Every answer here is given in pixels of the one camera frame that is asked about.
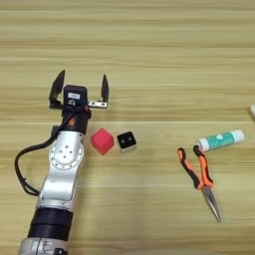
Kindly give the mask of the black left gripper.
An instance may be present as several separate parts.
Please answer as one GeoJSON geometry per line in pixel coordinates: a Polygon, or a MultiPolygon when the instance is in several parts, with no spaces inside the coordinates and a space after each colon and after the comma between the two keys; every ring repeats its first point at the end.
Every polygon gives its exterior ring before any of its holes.
{"type": "MultiPolygon", "coordinates": [[[[65,79],[65,71],[61,71],[55,79],[49,96],[51,104],[58,103],[58,95],[61,93],[65,79]]],[[[60,131],[76,131],[86,133],[88,121],[91,118],[91,109],[106,109],[108,107],[110,87],[107,76],[103,76],[102,81],[102,99],[103,101],[89,102],[82,107],[62,106],[62,123],[59,126],[53,126],[52,133],[59,133],[60,131]]]]}

